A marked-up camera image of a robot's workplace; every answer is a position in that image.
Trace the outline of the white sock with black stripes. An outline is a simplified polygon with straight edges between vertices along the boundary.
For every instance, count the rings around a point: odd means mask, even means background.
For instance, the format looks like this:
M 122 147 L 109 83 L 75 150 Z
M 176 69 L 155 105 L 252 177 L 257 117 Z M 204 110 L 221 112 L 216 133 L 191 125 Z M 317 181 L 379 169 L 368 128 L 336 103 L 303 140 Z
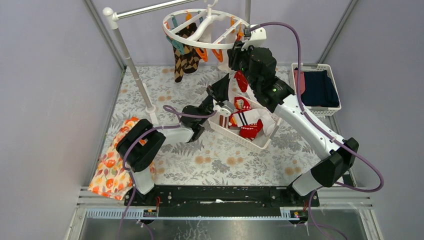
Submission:
M 235 97 L 239 95 L 239 86 L 237 80 L 233 77 L 230 77 L 228 83 L 228 100 L 231 103 L 234 103 Z

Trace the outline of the white round clip hanger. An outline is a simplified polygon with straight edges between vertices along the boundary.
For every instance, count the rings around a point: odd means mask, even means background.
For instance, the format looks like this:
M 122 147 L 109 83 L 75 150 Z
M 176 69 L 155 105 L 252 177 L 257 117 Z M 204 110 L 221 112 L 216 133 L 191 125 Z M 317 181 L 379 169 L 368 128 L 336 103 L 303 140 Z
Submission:
M 190 8 L 174 11 L 168 14 L 162 21 L 164 33 L 177 43 L 207 50 L 228 50 L 233 47 L 239 33 L 250 24 L 241 17 L 222 10 L 216 10 L 217 0 L 206 0 L 206 8 Z M 230 26 L 214 37 L 215 24 L 230 22 Z M 191 24 L 197 24 L 197 28 L 188 37 L 178 33 Z

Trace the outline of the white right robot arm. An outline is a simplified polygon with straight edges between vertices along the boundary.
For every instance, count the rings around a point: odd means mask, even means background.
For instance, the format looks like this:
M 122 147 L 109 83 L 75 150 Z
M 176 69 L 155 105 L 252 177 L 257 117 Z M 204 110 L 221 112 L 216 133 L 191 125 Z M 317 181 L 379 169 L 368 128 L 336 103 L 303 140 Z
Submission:
M 319 187 L 331 187 L 354 164 L 359 143 L 330 130 L 298 101 L 295 91 L 276 76 L 276 59 L 264 47 L 237 40 L 227 51 L 228 66 L 242 74 L 256 101 L 289 125 L 313 148 L 320 161 L 287 187 L 287 201 L 301 205 Z

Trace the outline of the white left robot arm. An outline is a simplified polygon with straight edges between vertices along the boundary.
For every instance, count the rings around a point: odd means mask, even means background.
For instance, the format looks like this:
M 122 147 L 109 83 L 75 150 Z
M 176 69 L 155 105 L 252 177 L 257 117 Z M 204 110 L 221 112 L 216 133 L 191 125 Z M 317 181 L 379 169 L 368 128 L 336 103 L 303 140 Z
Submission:
M 187 105 L 182 112 L 165 105 L 163 108 L 167 112 L 177 116 L 178 124 L 155 126 L 144 118 L 117 143 L 116 150 L 137 191 L 135 197 L 142 205 L 148 206 L 155 200 L 150 165 L 161 147 L 194 142 L 203 134 L 204 124 L 209 118 L 219 114 L 228 117 L 234 112 L 229 101 L 229 85 L 230 76 L 227 74 L 206 88 L 207 96 L 200 105 Z

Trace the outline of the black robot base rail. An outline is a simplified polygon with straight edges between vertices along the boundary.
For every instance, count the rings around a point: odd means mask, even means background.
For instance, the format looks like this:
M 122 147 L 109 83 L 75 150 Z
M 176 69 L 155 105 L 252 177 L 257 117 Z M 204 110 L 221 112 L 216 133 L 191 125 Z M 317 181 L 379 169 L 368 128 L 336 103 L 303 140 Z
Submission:
M 317 193 L 298 196 L 280 186 L 155 185 L 133 193 L 125 194 L 125 206 L 152 207 L 162 218 L 284 217 L 283 208 L 294 208 L 289 218 L 298 219 L 320 205 Z

